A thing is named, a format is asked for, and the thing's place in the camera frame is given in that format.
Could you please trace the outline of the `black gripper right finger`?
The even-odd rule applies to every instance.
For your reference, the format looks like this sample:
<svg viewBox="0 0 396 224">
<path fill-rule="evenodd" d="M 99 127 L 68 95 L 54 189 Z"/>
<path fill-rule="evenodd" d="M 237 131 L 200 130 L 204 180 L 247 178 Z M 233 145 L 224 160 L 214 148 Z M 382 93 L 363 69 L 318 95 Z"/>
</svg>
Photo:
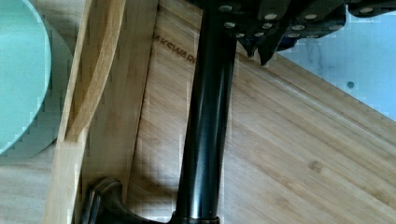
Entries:
<svg viewBox="0 0 396 224">
<path fill-rule="evenodd" d="M 394 10 L 395 0 L 312 0 L 304 9 L 293 10 L 277 51 L 292 48 L 299 39 L 321 38 L 340 30 L 348 12 L 358 18 L 371 18 Z"/>
</svg>

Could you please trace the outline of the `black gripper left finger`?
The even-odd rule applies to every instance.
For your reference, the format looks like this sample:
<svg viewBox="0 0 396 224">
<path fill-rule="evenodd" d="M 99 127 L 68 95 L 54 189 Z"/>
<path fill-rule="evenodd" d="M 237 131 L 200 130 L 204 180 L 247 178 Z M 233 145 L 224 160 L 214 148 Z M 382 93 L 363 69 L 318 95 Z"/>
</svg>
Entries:
<svg viewBox="0 0 396 224">
<path fill-rule="evenodd" d="M 237 39 L 249 58 L 258 51 L 261 65 L 276 53 L 289 25 L 289 0 L 187 0 L 219 18 L 226 34 Z"/>
</svg>

